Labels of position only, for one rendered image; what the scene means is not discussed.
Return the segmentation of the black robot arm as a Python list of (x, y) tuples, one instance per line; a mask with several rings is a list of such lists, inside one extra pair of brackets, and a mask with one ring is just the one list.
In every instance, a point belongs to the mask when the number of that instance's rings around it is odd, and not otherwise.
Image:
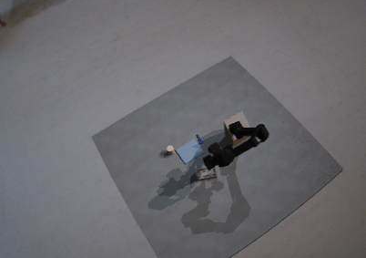
[[(244, 136), (250, 138), (231, 150), (224, 149), (221, 151), (222, 148), (217, 142), (210, 145), (208, 151), (214, 156), (204, 162), (209, 170), (216, 165), (219, 167), (228, 166), (238, 155), (253, 147), (257, 147), (261, 142), (265, 142), (269, 135), (264, 124), (259, 124), (256, 128), (244, 128), (239, 121), (229, 124), (229, 132), (234, 134), (237, 139), (243, 139)], [(258, 141), (256, 137), (261, 139), (261, 141)], [(215, 155), (214, 153), (216, 152), (218, 153)]]

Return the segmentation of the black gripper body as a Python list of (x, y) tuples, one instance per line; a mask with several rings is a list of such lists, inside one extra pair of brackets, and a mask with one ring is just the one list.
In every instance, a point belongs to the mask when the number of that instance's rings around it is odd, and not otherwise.
[[(228, 145), (227, 147), (225, 147), (225, 149), (226, 149), (226, 150), (231, 150), (231, 149), (232, 149), (232, 147), (231, 147), (231, 145)], [(207, 161), (208, 159), (210, 159), (210, 157), (209, 157), (209, 156), (207, 156), (207, 157), (203, 158), (204, 162), (205, 162), (205, 161)]]

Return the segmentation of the light blue flat mat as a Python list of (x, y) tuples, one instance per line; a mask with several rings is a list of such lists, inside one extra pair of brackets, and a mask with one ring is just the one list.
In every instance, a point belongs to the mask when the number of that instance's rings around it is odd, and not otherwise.
[(178, 148), (176, 152), (185, 164), (188, 164), (198, 156), (205, 153), (205, 151), (199, 146), (195, 139)]

